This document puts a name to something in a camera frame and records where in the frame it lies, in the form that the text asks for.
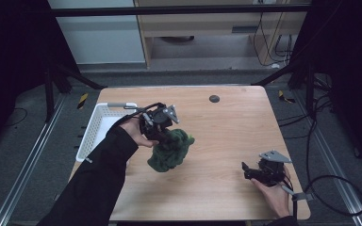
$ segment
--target gray floor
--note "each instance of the gray floor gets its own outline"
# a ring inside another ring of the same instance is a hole
[[[85,73],[85,76],[99,84],[111,87],[248,85],[275,71],[271,66],[263,67],[258,63],[253,46],[247,37],[195,37],[195,40],[190,42],[157,39],[155,45],[153,61],[149,69],[89,72]],[[283,63],[281,59],[278,64],[282,67]],[[280,89],[295,100],[300,100],[304,93],[304,89],[289,91],[285,84],[287,79],[287,75],[283,76],[266,87],[271,106],[280,124],[288,122],[282,119],[304,114],[299,103],[292,104],[278,98]],[[49,211],[54,198],[66,185],[77,146],[81,142],[81,136],[99,95],[99,90],[90,89],[75,80],[71,82],[74,86],[71,94],[62,95],[56,91],[56,100],[64,98],[63,109],[25,190],[13,210],[11,224],[34,224]],[[86,92],[89,94],[86,104],[83,109],[76,109],[80,96]],[[322,91],[316,92],[317,97],[322,95]],[[18,123],[5,127],[0,136],[0,206],[44,126],[43,87],[36,87],[20,95],[16,107],[19,109],[14,110],[8,124]],[[323,135],[326,140],[325,149],[331,150],[332,156],[335,157],[346,177],[358,185],[362,191],[362,159],[354,156],[354,147],[347,138],[337,115],[331,110],[332,107],[327,107],[318,113],[317,132]],[[303,186],[307,185],[305,169],[307,139],[301,136],[306,135],[308,130],[308,120],[281,127]],[[311,178],[330,174],[332,170],[324,158],[322,151],[324,147],[321,141],[312,137],[309,147]],[[320,181],[316,184],[316,190],[326,201],[346,211],[345,202],[339,195],[340,190],[335,181]],[[311,218],[301,221],[301,225],[356,225],[353,218],[330,211],[318,200],[310,202],[309,206]],[[262,225],[262,222],[254,222],[254,225]]]

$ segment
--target wall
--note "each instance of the wall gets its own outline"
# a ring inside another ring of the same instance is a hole
[[[49,0],[51,8],[134,7],[132,0]],[[145,63],[136,16],[62,17],[58,23],[78,65]]]

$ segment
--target black metal pole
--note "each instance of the black metal pole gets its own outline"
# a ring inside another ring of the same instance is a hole
[[[28,15],[54,17],[158,15],[158,14],[199,14],[199,13],[243,13],[243,12],[299,12],[320,9],[325,6],[311,4],[273,5],[224,5],[224,6],[176,6],[176,7],[135,7],[135,8],[59,8],[30,10]]]

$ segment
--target white tray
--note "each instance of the white tray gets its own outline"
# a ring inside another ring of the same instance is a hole
[[[136,111],[135,109],[123,109],[124,106],[137,105],[134,103],[100,103],[95,106],[75,157],[76,161],[84,161],[88,154],[105,138],[107,131],[114,122]],[[110,107],[118,107],[119,110],[112,110]]]

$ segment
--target floor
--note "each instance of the floor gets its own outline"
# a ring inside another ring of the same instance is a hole
[[[283,44],[285,42],[281,41],[279,50],[283,50]],[[122,67],[117,71],[87,72],[84,75],[111,87],[249,85],[287,63],[279,56],[280,61],[276,64],[261,65],[247,36],[195,37],[192,41],[157,38],[152,57],[148,69],[127,70]],[[306,166],[309,164],[312,178],[323,174],[341,174],[359,185],[362,191],[362,159],[354,156],[352,143],[337,115],[332,112],[331,105],[319,111],[317,130],[310,139],[308,149],[305,135],[312,121],[303,118],[286,125],[305,115],[304,87],[289,90],[286,81],[288,75],[266,86],[266,91],[294,166],[299,171],[301,184],[307,185]],[[44,90],[43,87],[36,87],[18,97],[16,109],[0,136],[0,210],[5,212],[3,216],[7,217],[4,219],[8,225],[35,225],[49,211],[55,197],[66,185],[77,148],[99,95],[99,90],[90,89],[72,79],[71,83],[73,90],[70,94],[55,91],[60,114],[54,123],[44,123]],[[279,90],[284,92],[287,100],[279,98]],[[77,109],[84,93],[89,95],[87,102],[82,109]],[[320,99],[324,92],[316,91],[315,94]],[[48,136],[47,140],[40,140],[42,133]],[[25,163],[30,162],[28,157],[31,153],[35,153],[33,156],[36,158],[34,164],[28,165],[31,171],[25,174],[24,183],[16,181],[19,173],[24,172],[22,168]],[[10,196],[13,188],[18,194]],[[362,203],[357,195],[359,193],[349,186],[326,179],[318,182],[316,190],[337,209],[347,211],[346,206],[349,206],[352,211],[360,210],[360,204],[354,205]],[[5,201],[14,204],[5,205]],[[330,211],[318,200],[309,205],[312,216],[302,220],[301,225],[362,225],[362,215],[354,218],[342,216]]]

